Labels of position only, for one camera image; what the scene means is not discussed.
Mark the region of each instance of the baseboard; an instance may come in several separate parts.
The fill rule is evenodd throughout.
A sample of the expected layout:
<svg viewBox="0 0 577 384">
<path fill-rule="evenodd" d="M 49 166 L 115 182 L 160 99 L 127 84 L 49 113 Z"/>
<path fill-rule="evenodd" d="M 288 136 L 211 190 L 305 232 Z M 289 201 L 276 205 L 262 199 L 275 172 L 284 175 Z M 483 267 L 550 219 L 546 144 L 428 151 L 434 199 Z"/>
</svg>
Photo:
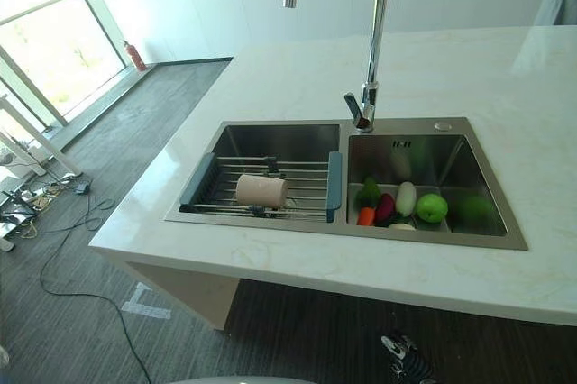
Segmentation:
<svg viewBox="0 0 577 384">
<path fill-rule="evenodd" d="M 207 62 L 229 62 L 232 61 L 234 57 L 222 57 L 222 58 L 209 58 L 209 59 L 186 59 L 184 61 L 167 61 L 167 62 L 157 62 L 159 66 L 179 66 L 182 64 L 205 64 Z"/>
</svg>

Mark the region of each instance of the faucet spout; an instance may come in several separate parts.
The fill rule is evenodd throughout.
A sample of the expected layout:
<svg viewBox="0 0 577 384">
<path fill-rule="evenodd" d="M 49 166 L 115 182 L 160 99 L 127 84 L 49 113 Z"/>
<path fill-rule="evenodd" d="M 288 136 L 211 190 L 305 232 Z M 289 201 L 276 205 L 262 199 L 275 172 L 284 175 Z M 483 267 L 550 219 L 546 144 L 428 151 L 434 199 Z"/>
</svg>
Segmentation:
<svg viewBox="0 0 577 384">
<path fill-rule="evenodd" d="M 297 0 L 284 0 L 284 6 L 295 8 Z M 356 112 L 352 109 L 353 121 L 357 129 L 362 132 L 370 132 L 374 121 L 375 107 L 377 103 L 377 89 L 379 83 L 376 80 L 379 66 L 380 40 L 382 37 L 382 25 L 385 17 L 387 0 L 375 0 L 372 28 L 371 28 L 371 48 L 369 50 L 369 69 L 367 81 L 362 85 L 362 111 Z M 347 105 L 352 106 L 351 94 L 347 95 Z"/>
</svg>

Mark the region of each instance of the white radish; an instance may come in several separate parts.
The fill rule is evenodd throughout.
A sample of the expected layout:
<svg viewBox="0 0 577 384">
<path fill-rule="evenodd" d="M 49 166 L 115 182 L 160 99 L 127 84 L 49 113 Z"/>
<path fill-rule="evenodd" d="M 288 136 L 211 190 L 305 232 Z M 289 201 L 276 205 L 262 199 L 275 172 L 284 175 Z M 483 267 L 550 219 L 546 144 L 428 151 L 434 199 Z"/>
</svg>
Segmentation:
<svg viewBox="0 0 577 384">
<path fill-rule="evenodd" d="M 413 213 L 417 202 L 417 190 L 413 183 L 405 181 L 398 187 L 395 209 L 397 213 L 408 216 Z"/>
<path fill-rule="evenodd" d="M 389 226 L 390 229 L 401 229 L 403 231 L 416 231 L 415 226 L 410 224 L 392 224 Z"/>
</svg>

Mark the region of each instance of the white marble countertop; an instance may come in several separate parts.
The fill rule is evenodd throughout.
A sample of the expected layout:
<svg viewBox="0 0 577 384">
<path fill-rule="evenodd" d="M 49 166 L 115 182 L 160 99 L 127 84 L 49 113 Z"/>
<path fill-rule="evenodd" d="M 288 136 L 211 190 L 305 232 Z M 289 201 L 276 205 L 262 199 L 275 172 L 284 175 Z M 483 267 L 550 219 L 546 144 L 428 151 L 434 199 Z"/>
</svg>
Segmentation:
<svg viewBox="0 0 577 384">
<path fill-rule="evenodd" d="M 529 251 L 163 220 L 222 121 L 348 118 L 343 93 L 359 94 L 367 53 L 362 37 L 243 51 L 90 245 L 123 261 L 577 325 L 577 27 L 383 36 L 376 116 L 468 117 Z"/>
</svg>

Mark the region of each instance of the gray carpet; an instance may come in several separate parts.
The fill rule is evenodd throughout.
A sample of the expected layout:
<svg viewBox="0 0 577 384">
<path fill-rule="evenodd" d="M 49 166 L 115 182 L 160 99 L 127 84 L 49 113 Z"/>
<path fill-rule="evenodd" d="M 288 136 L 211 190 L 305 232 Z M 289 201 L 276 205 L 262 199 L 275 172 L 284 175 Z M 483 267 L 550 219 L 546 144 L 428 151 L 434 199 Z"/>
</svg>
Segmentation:
<svg viewBox="0 0 577 384">
<path fill-rule="evenodd" d="M 158 68 L 67 150 L 94 179 L 91 206 L 104 198 L 122 199 L 225 66 Z M 86 197 L 64 192 L 40 217 L 38 230 L 68 226 L 86 208 Z M 16 238 L 14 251 L 0 253 L 0 343 L 12 355 L 4 373 L 13 383 L 145 382 L 108 304 L 41 290 L 41 265 L 63 235 Z M 78 228 L 46 279 L 53 289 L 97 293 L 122 306 L 137 281 L 87 248 L 93 235 Z M 154 292 L 144 291 L 138 302 L 170 310 L 169 320 L 124 313 L 154 383 L 235 374 L 319 384 L 392 383 L 379 336 L 394 327 L 412 336 L 445 383 L 577 382 L 574 327 L 249 280 L 239 287 L 223 333 Z"/>
</svg>

